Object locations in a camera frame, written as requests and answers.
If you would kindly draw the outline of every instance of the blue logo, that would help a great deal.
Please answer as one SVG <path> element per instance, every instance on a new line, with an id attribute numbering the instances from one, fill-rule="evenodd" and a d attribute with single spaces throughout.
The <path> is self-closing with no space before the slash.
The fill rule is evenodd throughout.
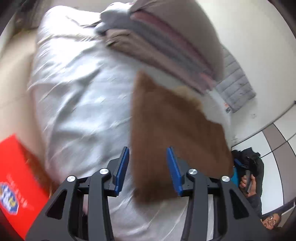
<path id="1" fill-rule="evenodd" d="M 0 183 L 0 203 L 11 215 L 17 215 L 18 201 L 8 183 Z"/>

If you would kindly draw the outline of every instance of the brown garment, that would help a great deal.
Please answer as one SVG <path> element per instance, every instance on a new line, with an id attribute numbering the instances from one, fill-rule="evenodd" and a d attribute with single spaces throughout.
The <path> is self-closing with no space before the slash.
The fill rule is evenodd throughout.
<path id="1" fill-rule="evenodd" d="M 132 172 L 138 201 L 176 196 L 166 148 L 209 177 L 232 176 L 233 160 L 220 124 L 208 121 L 195 103 L 136 77 L 131 120 Z"/>

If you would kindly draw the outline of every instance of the silver screw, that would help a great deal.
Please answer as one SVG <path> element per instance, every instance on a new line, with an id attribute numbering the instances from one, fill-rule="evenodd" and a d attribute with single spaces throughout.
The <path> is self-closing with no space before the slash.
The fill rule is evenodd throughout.
<path id="1" fill-rule="evenodd" d="M 69 177 L 67 177 L 67 181 L 68 182 L 74 182 L 75 181 L 75 179 L 76 179 L 76 177 L 74 177 L 74 176 L 69 176 Z"/>
<path id="2" fill-rule="evenodd" d="M 189 169 L 189 174 L 191 174 L 191 175 L 195 175 L 195 174 L 197 174 L 197 170 L 196 169 Z"/>
<path id="3" fill-rule="evenodd" d="M 102 174 L 102 175 L 105 175 L 105 174 L 107 174 L 109 172 L 109 170 L 107 169 L 107 168 L 102 168 L 101 170 L 100 170 L 100 173 Z"/>
<path id="4" fill-rule="evenodd" d="M 228 176 L 223 176 L 221 179 L 224 182 L 229 182 L 230 181 L 230 178 Z"/>

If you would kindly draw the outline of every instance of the red box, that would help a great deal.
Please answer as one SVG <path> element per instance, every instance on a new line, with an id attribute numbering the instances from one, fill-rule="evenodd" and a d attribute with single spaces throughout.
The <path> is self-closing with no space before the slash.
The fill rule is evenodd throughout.
<path id="1" fill-rule="evenodd" d="M 49 199 L 25 151 L 15 136 L 0 143 L 0 209 L 23 239 Z"/>

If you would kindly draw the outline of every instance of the eyeglasses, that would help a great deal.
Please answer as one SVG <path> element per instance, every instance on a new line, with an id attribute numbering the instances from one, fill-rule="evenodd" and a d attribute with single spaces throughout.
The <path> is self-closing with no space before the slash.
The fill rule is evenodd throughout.
<path id="1" fill-rule="evenodd" d="M 268 221 L 270 221 L 269 225 L 274 226 L 276 224 L 276 220 L 274 220 L 274 216 L 270 216 L 267 218 Z"/>

